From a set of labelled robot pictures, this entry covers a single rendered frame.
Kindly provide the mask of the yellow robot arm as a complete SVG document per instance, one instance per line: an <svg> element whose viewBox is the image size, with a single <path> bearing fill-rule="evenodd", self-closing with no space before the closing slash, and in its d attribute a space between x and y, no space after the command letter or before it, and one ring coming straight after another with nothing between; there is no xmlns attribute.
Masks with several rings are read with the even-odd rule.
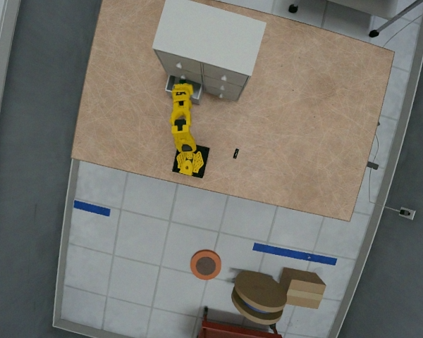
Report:
<svg viewBox="0 0 423 338"><path fill-rule="evenodd" d="M191 126L190 90L184 87L173 89L172 96L173 112L171 114L170 124L172 124L171 132L174 137L174 143L180 152L177 156L178 168L180 168L180 172L183 173L198 173L204 162L200 151L196 154L193 153L196 151L196 143L189 129ZM178 120L182 115L186 120Z"/></svg>

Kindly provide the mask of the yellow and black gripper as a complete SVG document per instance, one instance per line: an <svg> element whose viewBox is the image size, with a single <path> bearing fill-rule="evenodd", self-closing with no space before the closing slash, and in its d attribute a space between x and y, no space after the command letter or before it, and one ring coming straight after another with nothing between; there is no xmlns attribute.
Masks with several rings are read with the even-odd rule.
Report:
<svg viewBox="0 0 423 338"><path fill-rule="evenodd" d="M190 95L193 94L192 84L184 83L184 84L175 84L174 86L175 86L174 89L181 88L181 87L187 88L190 90ZM191 100L190 100L190 108L192 108Z"/></svg>

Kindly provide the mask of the grey chest of drawers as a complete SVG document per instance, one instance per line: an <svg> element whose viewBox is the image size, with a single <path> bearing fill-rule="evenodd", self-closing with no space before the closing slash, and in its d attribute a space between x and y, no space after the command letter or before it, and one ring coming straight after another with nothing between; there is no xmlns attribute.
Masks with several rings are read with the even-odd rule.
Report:
<svg viewBox="0 0 423 338"><path fill-rule="evenodd" d="M166 0L152 49L248 76L249 82L266 23L189 0ZM164 64L164 65L163 65ZM170 74L166 74L169 76ZM210 77L210 76L207 76Z"/></svg>

